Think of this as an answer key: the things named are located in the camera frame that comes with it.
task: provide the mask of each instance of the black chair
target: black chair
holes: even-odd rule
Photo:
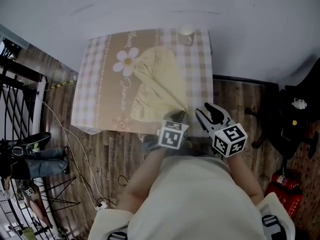
[[[309,147],[308,157],[311,159],[317,150],[318,132],[313,138],[305,136],[306,127],[320,119],[320,58],[313,65],[309,74],[297,86],[286,85],[279,91],[279,87],[267,87],[261,101],[259,113],[249,108],[245,113],[261,120],[262,134],[252,143],[258,149],[267,138],[274,148],[283,156],[283,163],[291,159],[301,142]],[[296,99],[307,103],[305,109],[297,109],[292,105]]]

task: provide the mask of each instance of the fire extinguisher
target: fire extinguisher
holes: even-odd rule
[[[279,170],[272,175],[271,181],[291,191],[299,185],[299,175],[293,170],[287,169],[285,173]]]

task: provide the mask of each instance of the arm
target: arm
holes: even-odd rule
[[[11,171],[11,174],[4,179],[4,188],[5,188],[5,190],[9,190],[10,189],[10,180],[11,180],[11,176],[12,176],[12,164],[10,164],[10,171]]]
[[[250,197],[255,206],[263,199],[264,193],[252,171],[242,156],[237,154],[227,158],[227,163],[234,182]]]
[[[147,156],[129,183],[125,186],[116,209],[128,211],[133,214],[138,211],[147,199],[151,186],[158,176],[166,150],[166,148],[159,148],[153,150]]]

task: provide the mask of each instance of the wire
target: wire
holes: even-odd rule
[[[125,177],[125,176],[123,176],[123,175],[120,175],[119,177],[118,177],[118,184],[121,186],[121,187],[125,187],[127,184],[121,184],[120,183],[120,178],[124,178],[124,180],[126,181],[126,183],[128,183],[129,181],[127,180],[127,178]]]
[[[103,198],[99,198],[99,199],[96,201],[96,205],[97,205],[98,207],[101,206],[101,204],[99,203],[99,200],[108,200],[108,202],[110,202],[110,203],[113,204],[114,206],[117,206],[117,205],[116,205],[114,202],[112,202],[110,199],[103,197]]]
[[[86,181],[85,177],[82,176],[82,174],[81,174],[80,171],[79,171],[79,174],[80,174],[81,178],[85,181],[85,183],[88,185],[88,187],[89,187],[89,189],[90,189],[90,191],[91,191],[91,193],[92,193],[93,199],[94,199],[95,202],[98,204],[98,201],[97,201],[97,199],[95,199],[95,195],[94,195],[94,192],[92,191],[92,188],[91,188],[90,184]]]
[[[73,136],[76,137],[76,139],[78,140],[78,142],[79,142],[80,146],[82,147],[82,150],[83,150],[83,152],[84,152],[84,154],[85,154],[86,161],[87,161],[87,163],[88,163],[88,166],[89,166],[89,168],[90,168],[91,174],[92,174],[92,176],[93,176],[96,189],[97,189],[98,193],[100,194],[100,196],[102,197],[102,199],[104,199],[104,201],[107,202],[106,199],[103,197],[103,195],[102,195],[102,194],[100,193],[100,191],[99,191],[99,188],[98,188],[98,184],[97,184],[95,175],[94,175],[94,173],[93,173],[93,171],[92,171],[92,169],[91,169],[91,166],[90,166],[90,164],[89,164],[89,159],[88,159],[87,153],[86,153],[86,151],[85,151],[84,146],[83,146],[82,143],[80,142],[79,138],[78,138],[72,131],[66,129],[66,128],[62,125],[62,123],[60,122],[57,114],[47,105],[47,103],[45,103],[44,101],[42,101],[42,100],[38,97],[38,95],[36,95],[36,97],[42,102],[42,104],[44,104],[44,105],[53,113],[54,117],[55,117],[55,118],[57,119],[57,121],[59,122],[59,124],[60,124],[60,126],[61,126],[61,128],[63,129],[63,132],[64,132],[64,134],[65,134],[66,142],[68,143],[68,146],[70,147],[70,151],[71,151],[72,158],[73,158],[73,160],[74,160],[76,169],[77,169],[77,171],[79,172],[79,174],[81,175],[80,169],[79,169],[79,167],[78,167],[78,164],[77,164],[77,161],[76,161],[76,158],[75,158],[75,155],[74,155],[74,153],[73,153],[73,151],[72,151],[72,149],[71,149],[71,145],[70,145],[70,142],[69,142],[69,139],[68,139],[68,136],[67,136],[67,132],[71,133]],[[86,184],[85,184],[84,177],[81,176],[81,179],[82,179],[82,182],[83,182],[83,184],[84,184],[84,187],[85,187],[88,195],[90,196],[90,201],[91,201],[91,203],[92,203],[92,206],[94,207],[95,210],[97,210],[97,208],[96,208],[96,206],[95,206],[95,204],[94,204],[94,202],[93,202],[93,200],[92,200],[92,197],[91,197],[91,195],[90,195],[90,193],[89,193],[89,191],[88,191],[88,188],[87,188],[87,186],[86,186]]]
[[[77,82],[71,82],[71,83],[61,84],[60,87],[62,87],[62,86],[71,86],[71,85],[76,85],[76,84],[77,84]],[[50,91],[50,90],[53,90],[53,89],[56,89],[56,88],[52,88],[51,87],[50,89],[45,89],[45,91]]]

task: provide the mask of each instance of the strap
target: strap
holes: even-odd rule
[[[128,240],[128,237],[126,233],[119,231],[111,233],[107,240]]]
[[[263,231],[267,240],[287,240],[285,228],[281,225],[275,215],[262,217]]]

